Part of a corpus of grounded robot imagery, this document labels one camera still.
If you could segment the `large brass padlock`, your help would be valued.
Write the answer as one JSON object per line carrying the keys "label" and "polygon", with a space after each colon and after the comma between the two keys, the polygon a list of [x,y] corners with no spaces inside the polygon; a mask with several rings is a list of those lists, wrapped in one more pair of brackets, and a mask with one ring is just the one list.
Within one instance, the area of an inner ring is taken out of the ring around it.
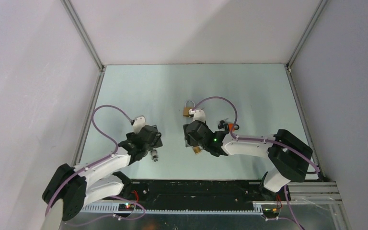
{"label": "large brass padlock", "polygon": [[192,110],[195,107],[195,102],[192,100],[187,100],[184,103],[184,107],[183,107],[183,117],[191,117],[192,116]]}

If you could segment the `small brass padlock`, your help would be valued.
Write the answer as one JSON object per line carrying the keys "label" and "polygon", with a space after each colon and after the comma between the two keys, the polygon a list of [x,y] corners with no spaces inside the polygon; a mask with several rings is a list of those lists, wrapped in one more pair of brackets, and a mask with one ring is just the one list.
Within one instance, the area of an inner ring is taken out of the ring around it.
{"label": "small brass padlock", "polygon": [[193,149],[193,152],[195,153],[195,155],[198,155],[202,152],[202,148],[199,147],[199,146],[192,147],[192,149]]}

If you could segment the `orange black padlock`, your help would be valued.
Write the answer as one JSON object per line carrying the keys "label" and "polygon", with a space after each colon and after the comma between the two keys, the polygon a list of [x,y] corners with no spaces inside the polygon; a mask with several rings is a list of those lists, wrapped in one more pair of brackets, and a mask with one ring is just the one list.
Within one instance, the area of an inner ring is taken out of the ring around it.
{"label": "orange black padlock", "polygon": [[238,124],[234,124],[234,123],[227,123],[227,130],[228,131],[237,131],[240,129],[240,126]]}

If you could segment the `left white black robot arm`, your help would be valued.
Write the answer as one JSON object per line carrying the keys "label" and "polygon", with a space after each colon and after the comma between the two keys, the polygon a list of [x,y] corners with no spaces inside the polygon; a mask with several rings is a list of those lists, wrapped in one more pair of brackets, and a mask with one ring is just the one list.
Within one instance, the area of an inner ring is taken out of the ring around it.
{"label": "left white black robot arm", "polygon": [[113,173],[161,147],[161,133],[156,125],[145,125],[137,133],[127,133],[126,140],[117,146],[117,153],[93,163],[79,166],[64,163],[56,169],[42,194],[42,200],[48,207],[60,199],[63,201],[62,221],[74,218],[92,202],[119,195],[129,179],[123,173]]}

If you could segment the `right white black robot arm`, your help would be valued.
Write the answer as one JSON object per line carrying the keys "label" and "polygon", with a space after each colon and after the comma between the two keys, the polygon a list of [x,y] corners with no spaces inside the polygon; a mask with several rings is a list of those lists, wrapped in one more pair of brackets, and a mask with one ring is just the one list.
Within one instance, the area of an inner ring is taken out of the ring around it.
{"label": "right white black robot arm", "polygon": [[268,159],[273,169],[262,178],[261,186],[279,192],[289,182],[304,182],[311,162],[312,149],[285,129],[269,136],[237,136],[229,131],[213,132],[205,122],[183,126],[185,143],[200,147],[215,157],[246,155]]}

